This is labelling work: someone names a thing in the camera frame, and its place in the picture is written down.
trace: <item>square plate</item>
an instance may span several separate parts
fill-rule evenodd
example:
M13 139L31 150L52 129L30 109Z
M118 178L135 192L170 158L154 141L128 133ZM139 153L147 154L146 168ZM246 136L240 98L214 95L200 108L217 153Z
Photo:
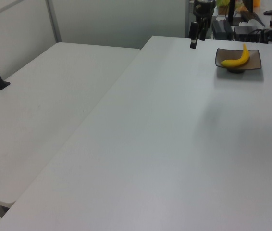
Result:
M261 58L259 50L250 50L249 60L236 68L227 68L222 66L221 62L227 59L239 59L242 56L243 50L225 50L218 48L215 57L215 65L221 68L226 68L229 71L246 71L246 70L256 70L262 68Z

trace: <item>white table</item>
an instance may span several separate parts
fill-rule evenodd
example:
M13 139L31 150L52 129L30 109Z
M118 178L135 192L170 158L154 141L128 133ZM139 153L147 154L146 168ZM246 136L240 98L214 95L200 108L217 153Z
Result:
M58 43L0 91L0 205L10 207L138 54Z
M0 231L272 231L272 45L152 37Z

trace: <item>wall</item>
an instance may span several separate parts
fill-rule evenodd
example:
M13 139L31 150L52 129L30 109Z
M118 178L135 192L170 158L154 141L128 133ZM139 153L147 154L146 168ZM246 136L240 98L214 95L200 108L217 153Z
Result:
M186 0L49 0L63 42L141 49L184 37Z
M0 13L0 74L6 79L55 44L45 0L23 0Z

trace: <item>desk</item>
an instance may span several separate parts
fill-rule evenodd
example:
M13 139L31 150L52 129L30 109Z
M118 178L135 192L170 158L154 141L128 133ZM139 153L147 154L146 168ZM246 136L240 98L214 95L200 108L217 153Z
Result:
M0 231L272 231L272 45L152 37Z
M10 207L126 69L137 49L58 43L0 91L0 205Z

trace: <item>banana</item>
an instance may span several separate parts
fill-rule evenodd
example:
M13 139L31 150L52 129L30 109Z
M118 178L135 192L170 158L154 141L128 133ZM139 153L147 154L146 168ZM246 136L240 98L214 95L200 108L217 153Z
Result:
M249 51L247 50L246 44L243 44L243 53L239 59L227 59L221 62L224 67L238 67L245 64L249 60Z

